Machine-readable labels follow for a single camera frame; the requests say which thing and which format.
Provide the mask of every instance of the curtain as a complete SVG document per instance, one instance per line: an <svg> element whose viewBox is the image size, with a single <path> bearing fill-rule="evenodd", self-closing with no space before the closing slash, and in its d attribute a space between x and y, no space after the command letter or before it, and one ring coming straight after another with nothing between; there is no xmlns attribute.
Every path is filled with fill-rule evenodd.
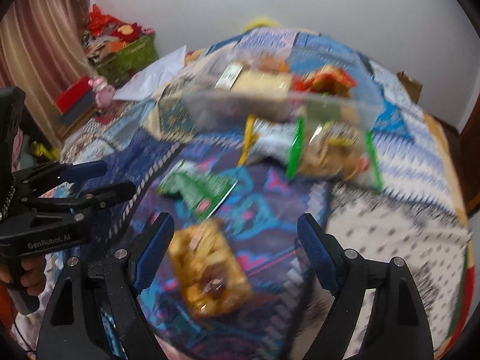
<svg viewBox="0 0 480 360"><path fill-rule="evenodd" d="M15 0L0 22L0 86L26 92L25 106L45 137L61 146L66 126L55 99L93 76L81 45L90 0Z"/></svg>

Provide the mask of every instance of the wire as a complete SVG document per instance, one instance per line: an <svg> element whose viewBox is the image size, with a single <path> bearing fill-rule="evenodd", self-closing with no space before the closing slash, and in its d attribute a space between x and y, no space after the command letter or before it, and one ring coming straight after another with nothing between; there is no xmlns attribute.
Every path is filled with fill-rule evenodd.
<svg viewBox="0 0 480 360"><path fill-rule="evenodd" d="M20 332L20 329L18 328L17 319L15 318L15 315L14 315L14 301L12 299L10 299L10 312L11 312L11 316L13 318L13 325L15 326L15 329L17 329L17 332L20 335L20 337L22 338L25 346L28 347L28 350L24 350L24 352L25 353L35 353L35 351L28 344L27 340L25 340L25 337L23 337L23 334Z"/></svg>

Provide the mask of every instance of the food package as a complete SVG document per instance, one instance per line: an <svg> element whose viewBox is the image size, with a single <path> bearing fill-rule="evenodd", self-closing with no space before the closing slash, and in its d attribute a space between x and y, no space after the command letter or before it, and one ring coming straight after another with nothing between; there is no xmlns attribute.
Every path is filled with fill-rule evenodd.
<svg viewBox="0 0 480 360"><path fill-rule="evenodd" d="M256 54L239 53L237 62L241 63L246 69L269 73L289 73L290 66L281 55L273 55L268 52Z"/></svg>
<svg viewBox="0 0 480 360"><path fill-rule="evenodd" d="M340 179L382 189L375 150L369 132L340 122L323 125L298 118L286 175Z"/></svg>
<svg viewBox="0 0 480 360"><path fill-rule="evenodd" d="M274 123L250 115L245 124L241 167L270 157L286 167L297 126L294 123Z"/></svg>
<svg viewBox="0 0 480 360"><path fill-rule="evenodd" d="M233 84L231 91L265 92L275 96L277 93L287 93L290 90L291 84L291 74L244 70Z"/></svg>
<svg viewBox="0 0 480 360"><path fill-rule="evenodd" d="M109 24L115 26L124 24L112 15L103 15L97 4L92 5L92 11L88 15L87 28L95 38L98 38Z"/></svg>
<svg viewBox="0 0 480 360"><path fill-rule="evenodd" d="M236 180L209 173L191 161L178 162L163 178L158 193L180 195L199 220L210 217L237 184Z"/></svg>
<svg viewBox="0 0 480 360"><path fill-rule="evenodd" d="M344 69L327 64L317 71L296 78L293 89L350 98L350 89L356 86L356 81Z"/></svg>
<svg viewBox="0 0 480 360"><path fill-rule="evenodd" d="M375 151L369 133L340 122L323 125L273 123L249 116L238 165L273 158L286 168L286 177L340 179L381 189Z"/></svg>
<svg viewBox="0 0 480 360"><path fill-rule="evenodd" d="M176 231L168 249L182 296L193 317L227 314L253 294L221 227L221 220L210 218Z"/></svg>

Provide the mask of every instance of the human hand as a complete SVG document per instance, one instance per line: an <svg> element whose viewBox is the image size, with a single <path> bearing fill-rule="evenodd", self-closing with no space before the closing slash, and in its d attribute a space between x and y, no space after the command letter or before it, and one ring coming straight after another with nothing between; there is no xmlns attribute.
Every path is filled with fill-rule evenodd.
<svg viewBox="0 0 480 360"><path fill-rule="evenodd" d="M28 295L40 295L45 289L47 278L43 272L46 264L45 256L22 259L25 274L20 278L20 282L26 288ZM6 264L0 264L0 280L4 283L11 282L11 275Z"/></svg>

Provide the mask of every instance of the bed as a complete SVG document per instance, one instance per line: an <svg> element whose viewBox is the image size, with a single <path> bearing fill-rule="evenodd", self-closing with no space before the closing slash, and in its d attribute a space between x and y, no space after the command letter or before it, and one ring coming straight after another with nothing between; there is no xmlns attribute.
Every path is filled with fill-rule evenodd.
<svg viewBox="0 0 480 360"><path fill-rule="evenodd" d="M385 102L385 111L373 128L382 194L328 182L313 183L305 189L288 184L273 166L241 173L238 169L242 168L236 168L231 160L238 158L241 134L193 133L188 116L179 110L183 88L216 53L239 44L349 54L365 64ZM18 325L29 330L24 335L31 345L35 344L49 291L67 258L94 258L105 250L128 245L152 212L166 210L176 223L188 223L181 207L169 205L155 193L159 177L182 158L195 159L219 173L230 172L242 181L243 190L227 200L222 210L238 218L249 215L249 220L236 233L227 232L227 237L250 280L258 285L259 296L248 312L205 325L195 323L184 312L168 262L163 262L139 302L170 359L273 359L289 354L292 359L302 358L332 302L320 286L302 279L291 249L295 240L289 231L295 226L295 215L303 212L312 213L344 248L357 249L366 258L389 261L395 255L404 256L427 310L436 357L443 356L458 338L470 308L474 264L467 216L442 128L410 101L395 74L361 53L310 31L256 28L205 49L196 62L151 97L125 104L109 125L90 120L66 142L63 161L103 159L109 171L103 178L82 185L61 186L55 192L57 197L125 179L138 189L130 202L99 216L92 244L49 256L42 308L17 318ZM280 215L275 205L282 204L285 194L291 194L290 201L298 204ZM238 202L248 199L252 201L249 210L241 211ZM276 220L270 222L266 219L270 217ZM268 253L252 246L273 238L282 241L268 246ZM368 293L346 357L359 351L372 301ZM122 356L108 309L102 312L112 350ZM206 345L206 340L214 345Z"/></svg>

